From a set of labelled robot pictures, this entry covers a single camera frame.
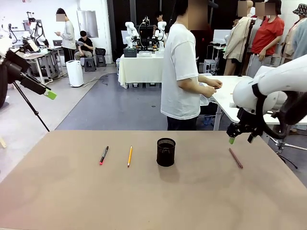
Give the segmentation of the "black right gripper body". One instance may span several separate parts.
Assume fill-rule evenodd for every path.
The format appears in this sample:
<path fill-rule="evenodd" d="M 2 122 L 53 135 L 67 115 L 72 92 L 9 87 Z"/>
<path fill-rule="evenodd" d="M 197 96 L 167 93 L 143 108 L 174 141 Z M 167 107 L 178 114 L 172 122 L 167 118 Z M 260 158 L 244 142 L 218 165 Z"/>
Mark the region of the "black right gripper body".
<path fill-rule="evenodd" d="M 256 115 L 247 112 L 243 108 L 239 108 L 237 117 L 239 119 L 239 123 L 236 125 L 236 131 L 238 132 L 261 132 L 262 131 L 262 128 L 259 126 L 259 122 L 257 120 Z"/>

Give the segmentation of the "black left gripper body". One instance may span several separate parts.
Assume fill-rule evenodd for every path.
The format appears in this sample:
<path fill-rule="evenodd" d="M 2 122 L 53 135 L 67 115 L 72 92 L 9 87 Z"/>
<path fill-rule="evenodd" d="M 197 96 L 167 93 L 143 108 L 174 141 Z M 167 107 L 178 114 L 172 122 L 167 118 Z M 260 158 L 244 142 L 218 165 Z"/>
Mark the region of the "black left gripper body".
<path fill-rule="evenodd" d="M 27 77 L 27 70 L 30 67 L 29 63 L 11 50 L 7 51 L 2 65 L 7 73 L 8 83 L 13 83 L 14 81 L 31 83 L 31 80 Z"/>

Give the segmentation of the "person's right hand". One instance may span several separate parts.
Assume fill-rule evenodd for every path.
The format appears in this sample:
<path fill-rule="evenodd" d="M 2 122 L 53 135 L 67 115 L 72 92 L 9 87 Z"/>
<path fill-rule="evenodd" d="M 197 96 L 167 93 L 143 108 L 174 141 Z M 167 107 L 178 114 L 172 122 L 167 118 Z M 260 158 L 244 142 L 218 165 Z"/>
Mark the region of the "person's right hand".
<path fill-rule="evenodd" d="M 203 89 L 202 95 L 205 96 L 206 98 L 210 98 L 215 93 L 216 93 L 216 89 L 214 87 L 206 86 Z"/>

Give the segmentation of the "person's left hand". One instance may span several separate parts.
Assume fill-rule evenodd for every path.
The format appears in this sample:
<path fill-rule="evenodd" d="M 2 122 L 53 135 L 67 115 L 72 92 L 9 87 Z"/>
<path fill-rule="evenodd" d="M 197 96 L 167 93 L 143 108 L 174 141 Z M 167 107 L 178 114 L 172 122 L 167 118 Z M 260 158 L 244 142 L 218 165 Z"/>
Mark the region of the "person's left hand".
<path fill-rule="evenodd" d="M 223 85 L 223 83 L 219 80 L 214 80 L 214 79 L 208 79 L 207 85 L 214 87 L 215 89 L 220 89 Z"/>

